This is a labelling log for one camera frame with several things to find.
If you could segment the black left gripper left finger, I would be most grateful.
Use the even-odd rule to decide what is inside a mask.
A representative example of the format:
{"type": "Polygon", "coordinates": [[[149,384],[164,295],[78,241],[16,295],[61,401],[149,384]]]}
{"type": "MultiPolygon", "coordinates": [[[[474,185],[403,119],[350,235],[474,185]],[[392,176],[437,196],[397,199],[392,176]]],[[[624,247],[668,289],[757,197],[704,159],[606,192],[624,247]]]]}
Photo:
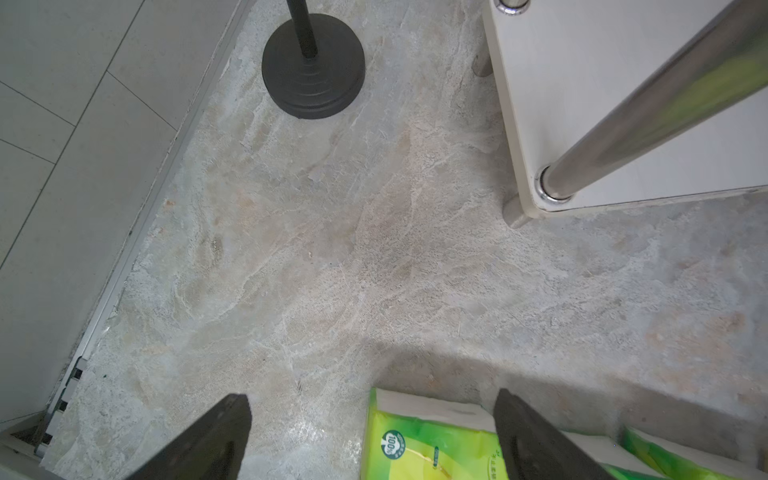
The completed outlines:
{"type": "Polygon", "coordinates": [[[228,394],[129,477],[235,479],[252,415],[244,394],[228,394]]]}

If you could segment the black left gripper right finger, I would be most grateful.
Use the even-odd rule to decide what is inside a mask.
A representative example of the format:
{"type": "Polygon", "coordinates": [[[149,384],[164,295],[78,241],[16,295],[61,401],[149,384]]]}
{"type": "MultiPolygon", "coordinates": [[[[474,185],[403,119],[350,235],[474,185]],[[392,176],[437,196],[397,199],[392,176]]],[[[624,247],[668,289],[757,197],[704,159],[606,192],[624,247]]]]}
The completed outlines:
{"type": "Polygon", "coordinates": [[[610,479],[612,475],[522,398],[498,392],[493,419],[511,479],[610,479]]]}

